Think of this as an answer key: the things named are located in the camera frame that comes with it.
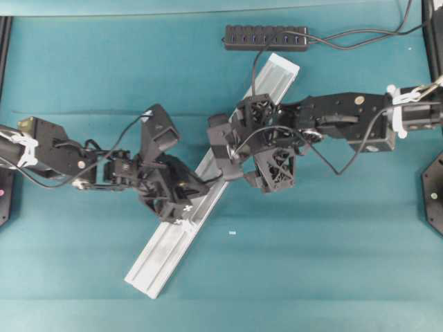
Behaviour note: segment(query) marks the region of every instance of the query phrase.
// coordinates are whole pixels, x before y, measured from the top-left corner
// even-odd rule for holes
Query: power strip
[[[308,33],[306,26],[226,26],[223,38],[226,50],[261,50],[279,31]],[[309,47],[306,37],[280,33],[269,44],[268,50],[303,52]]]

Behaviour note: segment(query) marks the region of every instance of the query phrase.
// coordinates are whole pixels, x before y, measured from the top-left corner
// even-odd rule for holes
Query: mounting plate
[[[426,217],[443,234],[443,153],[422,174]]]
[[[0,226],[9,219],[14,175],[11,169],[0,169]]]

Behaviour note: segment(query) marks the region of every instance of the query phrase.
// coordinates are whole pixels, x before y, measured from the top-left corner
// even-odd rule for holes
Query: black wire
[[[406,10],[405,10],[405,13],[404,13],[404,16],[403,16],[403,20],[401,21],[401,23],[399,24],[399,26],[397,27],[397,29],[395,29],[395,32],[396,33],[398,33],[402,28],[403,28],[403,26],[406,24],[406,22],[408,21],[408,16],[409,16],[409,12],[410,12],[410,7],[411,7],[411,5],[412,5],[412,3],[413,3],[413,0],[409,0],[408,1],[408,4],[406,5]],[[344,37],[344,36],[348,36],[348,35],[353,35],[353,34],[355,34],[355,33],[368,33],[369,31],[368,31],[368,29],[355,29],[355,30],[348,30],[348,31],[345,31],[345,32],[343,32],[343,33],[336,33],[335,35],[331,35],[331,36],[328,36],[328,37],[325,37],[325,38],[323,38],[324,40],[331,40],[331,39],[336,39],[336,38],[341,38],[341,37]],[[388,37],[391,37],[391,35],[383,35],[383,36],[379,36],[379,37],[375,37],[375,38],[371,38],[371,39],[368,39],[368,40],[366,40],[366,41],[362,41],[362,42],[360,42],[360,43],[357,43],[357,44],[355,44],[354,46],[357,46],[357,45],[359,45],[359,46],[362,46],[362,45],[366,45],[366,43],[372,43],[372,42],[376,42],[376,41],[378,41],[378,40],[382,40],[382,39],[385,39],[385,38],[388,38]],[[311,41],[310,42],[310,44],[317,44],[318,43],[318,41]]]
[[[405,15],[404,15],[404,19],[403,21],[400,23],[399,27],[394,30],[394,31],[389,31],[389,30],[382,30],[382,29],[358,29],[358,30],[349,30],[349,31],[345,31],[344,33],[339,33],[339,34],[335,34],[332,36],[328,36],[326,38],[320,38],[314,35],[310,35],[307,33],[298,33],[295,31],[289,31],[289,30],[281,30],[278,31],[276,33],[273,34],[273,36],[269,39],[269,41],[263,46],[263,48],[257,53],[257,55],[255,56],[254,62],[253,62],[253,67],[252,67],[252,84],[251,84],[251,92],[252,92],[252,96],[255,96],[255,72],[257,69],[257,62],[258,59],[260,58],[260,55],[266,51],[269,46],[272,44],[272,41],[281,34],[288,34],[288,35],[295,35],[295,36],[301,36],[301,37],[305,37],[305,38],[310,38],[310,39],[314,39],[315,43],[322,43],[325,44],[327,46],[330,46],[332,48],[335,48],[336,50],[354,50],[355,48],[358,47],[362,47],[368,44],[371,44],[373,42],[377,42],[379,40],[388,38],[388,37],[392,37],[392,36],[404,36],[404,35],[409,35],[410,33],[413,33],[414,31],[423,28],[425,25],[429,24],[430,20],[426,20],[425,22],[423,22],[422,24],[415,26],[414,28],[411,28],[410,30],[404,31],[404,32],[400,32],[399,30],[404,26],[404,24],[406,23],[407,19],[408,19],[408,15],[410,12],[410,5],[412,3],[412,0],[409,0],[408,5],[406,7],[406,11],[405,11]],[[354,33],[381,33],[383,34],[383,36],[380,37],[375,37],[372,39],[367,39],[365,41],[361,41],[357,44],[351,45],[351,46],[341,46],[338,44],[334,44],[331,43],[330,41],[328,41],[328,39],[334,39],[334,38],[339,38],[339,37],[344,37],[346,35],[351,35]]]
[[[87,149],[89,147],[89,144],[93,145],[96,150],[103,151],[100,145],[93,139],[88,139],[86,142],[84,142],[84,148]]]
[[[395,105],[395,107],[428,106],[428,105],[437,105],[437,104],[440,104],[440,103],[439,102],[408,102],[408,103],[405,103],[405,104]],[[315,154],[318,157],[320,157],[320,159],[333,171],[334,174],[336,174],[337,176],[340,176],[349,168],[350,165],[352,165],[352,163],[356,160],[357,156],[362,152],[364,146],[366,145],[366,143],[368,141],[370,132],[372,131],[372,128],[373,128],[375,122],[377,121],[377,119],[381,116],[381,114],[385,113],[386,111],[388,111],[391,108],[393,108],[393,106],[385,107],[385,108],[381,109],[379,112],[377,112],[375,114],[375,116],[369,122],[368,128],[366,129],[365,135],[363,136],[363,140],[361,140],[359,148],[355,151],[355,154],[351,157],[351,159],[349,159],[349,161],[346,163],[346,165],[341,170],[339,170],[339,171],[337,170],[337,168],[335,168],[333,166],[333,164],[331,164],[331,162],[328,161],[328,159],[326,159],[326,157],[324,157],[324,155],[322,155],[315,148],[315,146],[313,144],[311,144],[305,137],[303,137],[303,135],[298,130],[294,130],[294,129],[290,128],[290,127],[280,126],[280,125],[262,127],[262,128],[259,128],[259,129],[255,130],[255,131],[253,131],[246,138],[246,140],[244,140],[244,142],[240,145],[240,147],[235,150],[234,154],[236,154],[247,143],[247,141],[250,140],[257,133],[260,133],[261,131],[264,131],[264,130],[267,130],[267,129],[284,129],[284,130],[287,130],[287,131],[295,134],[299,139],[301,139],[306,145],[308,145],[312,149],[312,151],[315,152]]]
[[[80,145],[78,142],[74,141],[74,140],[64,140],[58,143],[54,144],[54,147],[74,147],[75,149],[78,150],[78,153],[80,154],[81,157],[85,157],[86,153],[82,147],[82,145]]]
[[[215,182],[215,181],[221,179],[222,176],[223,176],[223,173],[221,173],[220,175],[217,175],[217,176],[214,177],[214,178],[210,178],[210,179],[208,179],[208,180],[203,181],[203,184],[207,185],[208,183]]]
[[[96,162],[90,164],[90,166],[86,167],[85,169],[83,169],[81,172],[78,172],[76,175],[71,176],[69,178],[67,178],[66,180],[62,181],[61,183],[58,183],[57,185],[45,185],[44,183],[38,181],[37,179],[35,179],[33,176],[31,176],[28,172],[26,172],[23,168],[17,166],[16,164],[12,163],[10,160],[0,156],[0,160],[2,160],[3,162],[7,163],[9,166],[14,167],[18,172],[20,172],[21,174],[23,174],[23,176],[25,176],[28,180],[30,180],[32,183],[43,187],[45,189],[55,189],[55,188],[59,188],[62,187],[64,185],[67,185],[68,183],[73,182],[75,179],[79,178],[81,175],[85,174],[86,172],[88,172],[90,169],[93,169],[94,167],[96,167],[102,160],[104,159],[108,159],[108,157],[110,157],[110,155],[112,155],[117,146],[120,144],[121,140],[123,139],[123,136],[127,133],[127,131],[129,129],[131,129],[132,126],[134,126],[141,118],[145,118],[148,117],[146,115],[141,115],[138,116],[134,121],[132,121],[131,123],[129,123],[126,128],[123,129],[123,131],[121,132],[120,136],[118,137],[117,141],[115,142],[115,144],[112,146],[112,148],[100,159],[98,159]]]

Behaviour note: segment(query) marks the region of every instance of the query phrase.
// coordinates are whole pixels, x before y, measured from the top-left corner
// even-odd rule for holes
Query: screw
[[[355,98],[354,102],[355,105],[361,105],[365,102],[365,98],[362,95],[359,95],[358,97]]]

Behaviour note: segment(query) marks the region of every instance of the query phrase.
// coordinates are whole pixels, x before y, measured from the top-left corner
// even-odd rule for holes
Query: green cloth
[[[400,16],[386,1],[18,18],[0,123],[37,116],[106,148],[159,102],[182,135],[172,153],[196,167],[206,118],[231,113],[250,86],[255,53],[224,50],[225,24],[307,25],[324,36],[395,28]],[[414,1],[407,27],[420,17]],[[301,67],[285,101],[429,82],[420,31],[350,52],[281,54]],[[18,176],[0,228],[0,331],[441,331],[443,238],[425,220],[419,178],[441,139],[440,130],[411,133],[341,177],[309,153],[297,159],[296,186],[275,194],[231,184],[156,300],[123,281],[158,225],[135,192],[43,190]],[[137,127],[122,147],[139,145]],[[352,155],[342,140],[319,148],[335,165]]]

